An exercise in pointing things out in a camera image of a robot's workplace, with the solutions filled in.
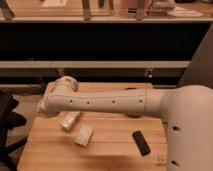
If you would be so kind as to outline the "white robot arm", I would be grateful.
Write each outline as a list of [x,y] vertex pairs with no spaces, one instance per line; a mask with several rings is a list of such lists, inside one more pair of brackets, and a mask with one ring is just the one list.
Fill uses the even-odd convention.
[[212,88],[80,92],[77,80],[63,76],[38,103],[38,111],[48,117],[62,111],[161,117],[168,124],[167,171],[213,171]]

